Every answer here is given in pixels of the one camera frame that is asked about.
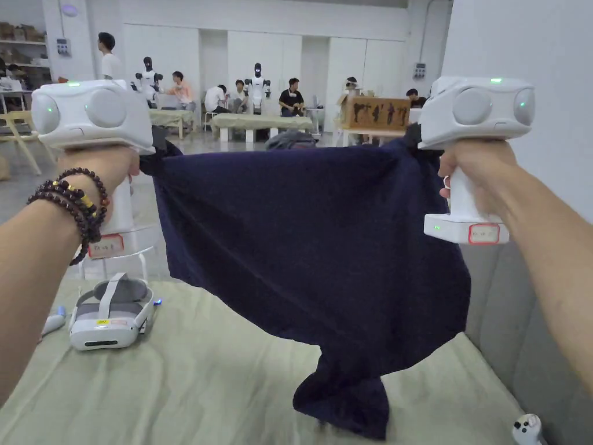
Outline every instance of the shelf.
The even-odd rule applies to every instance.
[[[21,66],[23,66],[25,68],[46,68],[46,69],[49,69],[49,66],[32,65],[30,63],[15,63],[15,65],[18,66],[19,68]]]
[[[28,42],[26,40],[0,40],[0,43],[13,43],[15,45],[43,45],[45,42]]]

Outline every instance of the white t-shirt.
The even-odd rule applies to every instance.
[[[109,76],[113,80],[124,79],[122,62],[115,54],[105,54],[101,59],[102,79]]]
[[[222,102],[225,100],[225,94],[222,88],[219,87],[212,87],[209,88],[206,92],[206,97],[204,98],[204,106],[206,107],[207,112],[212,112],[221,105]]]
[[[243,101],[243,99],[245,99],[245,91],[242,91],[240,93],[237,90],[233,91],[231,93],[231,99],[241,99],[241,101]]]

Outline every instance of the pink shirt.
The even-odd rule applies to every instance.
[[[167,94],[174,94],[181,103],[190,103],[193,101],[192,88],[185,82],[185,80],[182,80],[180,85],[175,85],[168,90]]]

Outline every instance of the wall-mounted electrical box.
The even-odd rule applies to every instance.
[[[422,80],[426,77],[426,64],[425,63],[417,63],[414,67],[414,80]]]
[[[70,39],[56,39],[56,44],[58,46],[58,54],[61,56],[72,57]]]

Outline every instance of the navy blue cloth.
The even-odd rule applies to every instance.
[[[385,439],[380,376],[464,330],[470,277],[457,245],[423,233],[447,212],[438,159],[401,141],[144,159],[171,275],[266,332],[319,345],[300,412]]]

